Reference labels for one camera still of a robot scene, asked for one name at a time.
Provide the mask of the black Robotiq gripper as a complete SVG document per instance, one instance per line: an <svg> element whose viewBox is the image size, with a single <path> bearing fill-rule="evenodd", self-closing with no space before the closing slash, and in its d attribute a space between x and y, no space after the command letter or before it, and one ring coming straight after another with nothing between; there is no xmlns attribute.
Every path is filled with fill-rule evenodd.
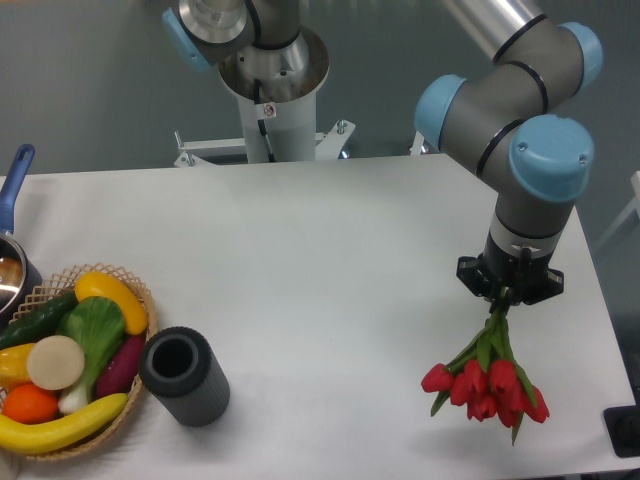
<svg viewBox="0 0 640 480"><path fill-rule="evenodd" d="M532 248L508 253L489 234L482 255L458 258L457 278L476 297L493 300L509 287L515 305L534 305L564 292L564 273L549 269L551 258L535 256Z"/></svg>

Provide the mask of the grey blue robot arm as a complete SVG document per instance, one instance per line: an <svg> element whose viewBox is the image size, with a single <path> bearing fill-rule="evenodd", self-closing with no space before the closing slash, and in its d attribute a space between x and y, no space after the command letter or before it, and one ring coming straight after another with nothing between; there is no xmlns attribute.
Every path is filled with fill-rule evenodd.
<svg viewBox="0 0 640 480"><path fill-rule="evenodd" d="M460 258L456 274L494 307L539 303L564 289L549 263L594 158L588 131L553 109L598 76L602 46L532 1L446 7L494 64L477 83L439 77L414 114L427 142L497 195L483 252ZM162 22L183 59L216 68L236 97L250 162L318 158L316 94L329 60L297 2L173 1Z"/></svg>

